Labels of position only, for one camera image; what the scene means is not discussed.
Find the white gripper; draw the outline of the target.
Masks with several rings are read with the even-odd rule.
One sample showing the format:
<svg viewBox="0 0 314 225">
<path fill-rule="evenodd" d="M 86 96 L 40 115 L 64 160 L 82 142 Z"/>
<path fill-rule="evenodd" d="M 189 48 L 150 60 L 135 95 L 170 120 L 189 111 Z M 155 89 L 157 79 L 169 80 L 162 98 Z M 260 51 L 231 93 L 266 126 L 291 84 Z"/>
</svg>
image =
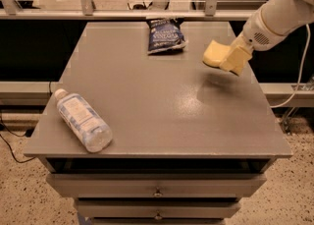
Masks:
<svg viewBox="0 0 314 225">
<path fill-rule="evenodd" d="M 219 68 L 240 76 L 252 53 L 246 51 L 266 51 L 285 39 L 270 30 L 262 18 L 262 10 L 257 10 L 244 24 L 240 33 L 231 44 L 231 49 L 224 57 Z"/>
</svg>

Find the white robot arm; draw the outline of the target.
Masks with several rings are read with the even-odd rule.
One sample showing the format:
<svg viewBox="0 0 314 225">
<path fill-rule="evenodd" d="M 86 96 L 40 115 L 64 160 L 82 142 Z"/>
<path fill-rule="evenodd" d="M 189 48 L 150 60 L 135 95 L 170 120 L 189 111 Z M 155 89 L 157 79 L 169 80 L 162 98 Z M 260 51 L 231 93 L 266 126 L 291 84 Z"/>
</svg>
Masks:
<svg viewBox="0 0 314 225">
<path fill-rule="evenodd" d="M 254 12 L 223 56 L 219 68 L 240 75 L 254 51 L 266 51 L 314 22 L 314 0 L 269 0 Z"/>
</svg>

